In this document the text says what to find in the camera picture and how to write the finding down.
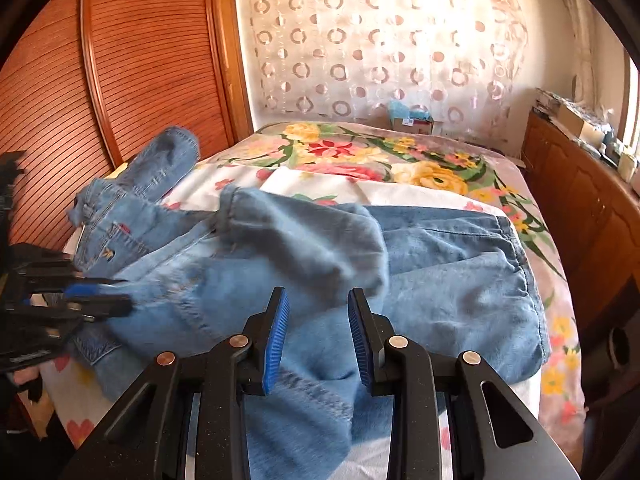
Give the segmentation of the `left hand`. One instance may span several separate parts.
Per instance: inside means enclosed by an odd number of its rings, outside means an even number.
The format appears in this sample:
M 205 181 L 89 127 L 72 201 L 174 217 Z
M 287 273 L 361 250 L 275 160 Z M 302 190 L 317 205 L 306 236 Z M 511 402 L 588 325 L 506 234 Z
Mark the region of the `left hand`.
M 22 368 L 21 370 L 16 370 L 10 374 L 11 382 L 13 382 L 17 387 L 29 384 L 30 382 L 37 380 L 39 377 L 40 369 L 38 365 Z

